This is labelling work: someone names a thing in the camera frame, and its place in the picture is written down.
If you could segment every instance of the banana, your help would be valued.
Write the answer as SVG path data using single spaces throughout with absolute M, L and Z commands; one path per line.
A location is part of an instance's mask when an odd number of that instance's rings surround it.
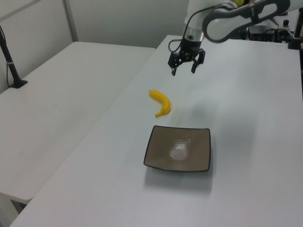
M 163 95 L 161 92 L 157 90 L 149 90 L 150 96 L 162 103 L 161 110 L 156 114 L 156 117 L 160 117 L 164 114 L 168 114 L 170 112 L 170 101 L 169 99 Z

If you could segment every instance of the yellow banana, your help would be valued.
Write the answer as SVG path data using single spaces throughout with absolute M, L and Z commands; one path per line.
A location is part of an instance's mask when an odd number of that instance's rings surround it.
M 161 110 L 156 114 L 156 117 L 160 117 L 164 114 L 168 114 L 170 112 L 170 101 L 169 99 L 163 95 L 161 92 L 157 90 L 149 90 L 150 96 L 162 103 Z

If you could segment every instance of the white wall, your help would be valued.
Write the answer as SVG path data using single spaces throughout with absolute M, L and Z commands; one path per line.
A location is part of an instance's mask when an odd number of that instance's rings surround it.
M 0 21 L 39 0 L 1 0 Z
M 0 25 L 21 78 L 72 43 L 62 0 L 41 0 Z M 0 93 L 5 89 L 6 60 L 0 51 Z
M 188 0 L 66 0 L 78 40 L 158 47 L 181 35 Z

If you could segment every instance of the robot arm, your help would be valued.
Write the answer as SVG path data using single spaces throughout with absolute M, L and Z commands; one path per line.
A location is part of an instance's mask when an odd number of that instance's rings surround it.
M 194 62 L 193 73 L 198 65 L 203 64 L 205 52 L 200 45 L 204 36 L 211 42 L 222 43 L 234 31 L 302 7 L 303 0 L 255 0 L 240 8 L 229 0 L 189 0 L 185 19 L 187 27 L 180 51 L 172 52 L 168 62 L 172 74 L 175 75 L 177 67 L 184 62 Z M 207 10 L 195 14 L 199 9 Z

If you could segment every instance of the black cable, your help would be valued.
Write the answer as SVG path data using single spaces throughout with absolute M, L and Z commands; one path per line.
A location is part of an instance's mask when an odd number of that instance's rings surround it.
M 211 7 L 205 8 L 205 9 L 201 9 L 201 10 L 197 11 L 196 13 L 194 13 L 193 15 L 191 15 L 190 18 L 188 19 L 187 24 L 186 24 L 184 33 L 183 33 L 183 35 L 182 35 L 182 39 L 184 39 L 184 37 L 185 37 L 185 34 L 186 34 L 186 31 L 187 31 L 189 22 L 190 22 L 190 20 L 193 18 L 193 16 L 196 15 L 196 14 L 198 14 L 198 13 L 201 13 L 201 12 L 203 12 L 203 11 L 206 11 L 206 10 L 209 10 L 209 9 L 213 9 L 214 7 L 215 7 L 215 6 L 211 6 Z M 175 41 L 176 41 L 176 40 L 171 40 L 170 43 L 169 43 L 169 51 L 170 51 L 170 52 L 176 52 L 176 51 L 180 48 L 180 46 L 181 46 L 181 43 L 180 43 L 179 46 L 177 47 L 177 49 L 175 49 L 174 51 L 172 51 L 172 50 L 170 49 L 170 44 L 171 44 L 172 42 L 175 42 Z
M 3 30 L 2 30 L 1 25 L 0 25 L 0 32 L 1 32 L 1 35 L 3 36 L 3 38 L 4 38 L 4 42 L 6 44 L 5 34 L 4 34 Z M 8 87 L 10 87 L 9 86 L 9 65 L 7 63 L 6 63 L 6 83 L 7 83 Z
M 263 32 L 261 35 L 263 35 L 263 34 L 265 34 L 266 32 L 273 32 L 273 31 L 275 31 L 276 29 L 275 28 L 271 28 L 271 29 L 268 29 L 268 30 L 266 30 L 265 32 Z
M 8 87 L 10 88 L 9 86 L 9 65 L 6 63 L 6 83 L 8 85 Z
M 3 35 L 4 41 L 5 41 L 5 43 L 6 43 L 6 38 L 5 38 L 5 34 L 4 34 L 3 30 L 2 30 L 2 27 L 1 27 L 1 25 L 0 25 L 0 31 L 1 31 L 1 34 Z

